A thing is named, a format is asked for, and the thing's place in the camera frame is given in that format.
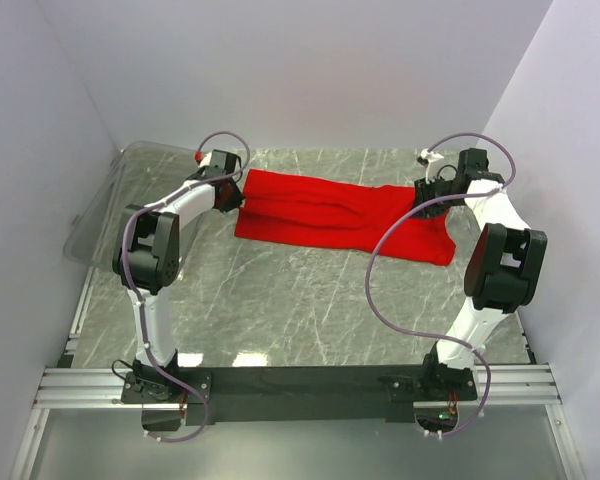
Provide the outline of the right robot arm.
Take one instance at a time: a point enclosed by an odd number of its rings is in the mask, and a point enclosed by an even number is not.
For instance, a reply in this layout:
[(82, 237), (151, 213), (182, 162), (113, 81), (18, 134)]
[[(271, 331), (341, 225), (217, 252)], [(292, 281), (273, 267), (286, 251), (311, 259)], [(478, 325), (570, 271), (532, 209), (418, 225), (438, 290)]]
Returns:
[(443, 155), (432, 151), (419, 155), (426, 170), (415, 182), (415, 204), (425, 207), (416, 216), (440, 219), (450, 208), (465, 205), (481, 233), (465, 270), (466, 299), (445, 338), (425, 356), (418, 378), (429, 398), (447, 393), (469, 398), (474, 394), (473, 349), (482, 349), (499, 323), (531, 302), (548, 239), (519, 216), (504, 178), (489, 170), (486, 151), (461, 151), (449, 180), (441, 177), (443, 161)]

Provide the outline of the red t shirt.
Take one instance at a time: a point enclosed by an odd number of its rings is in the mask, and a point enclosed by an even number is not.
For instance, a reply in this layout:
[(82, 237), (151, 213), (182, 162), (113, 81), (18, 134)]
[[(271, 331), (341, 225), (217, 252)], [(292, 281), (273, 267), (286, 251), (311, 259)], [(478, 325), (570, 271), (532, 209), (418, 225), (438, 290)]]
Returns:
[[(368, 253), (415, 200), (414, 187), (362, 186), (258, 169), (247, 175), (243, 192), (234, 230), (238, 238)], [(407, 219), (379, 254), (448, 266), (456, 245), (445, 215)]]

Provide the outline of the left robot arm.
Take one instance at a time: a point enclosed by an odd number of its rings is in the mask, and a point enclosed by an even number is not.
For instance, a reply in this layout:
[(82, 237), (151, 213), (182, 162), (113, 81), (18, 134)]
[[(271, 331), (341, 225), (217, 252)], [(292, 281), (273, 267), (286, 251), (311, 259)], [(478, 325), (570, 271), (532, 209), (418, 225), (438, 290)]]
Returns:
[(159, 402), (179, 391), (169, 287), (181, 269), (182, 231), (215, 209), (232, 211), (244, 195), (237, 181), (242, 159), (228, 151), (197, 152), (198, 169), (175, 190), (146, 205), (123, 209), (112, 269), (131, 301), (137, 349), (128, 387)]

